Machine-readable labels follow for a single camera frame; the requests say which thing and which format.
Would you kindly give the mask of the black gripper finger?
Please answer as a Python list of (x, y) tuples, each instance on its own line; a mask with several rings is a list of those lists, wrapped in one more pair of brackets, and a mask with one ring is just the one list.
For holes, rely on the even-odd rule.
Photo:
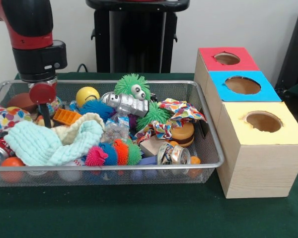
[(51, 128), (52, 125), (51, 125), (51, 120), (49, 115), (49, 108), (47, 104), (40, 104), (40, 111), (43, 116), (45, 127)]

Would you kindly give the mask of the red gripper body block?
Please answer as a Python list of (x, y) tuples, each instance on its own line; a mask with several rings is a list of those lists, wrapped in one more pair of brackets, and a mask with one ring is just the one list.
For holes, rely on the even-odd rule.
[(51, 103), (56, 98), (56, 88), (48, 83), (36, 83), (29, 90), (29, 97), (35, 104)]

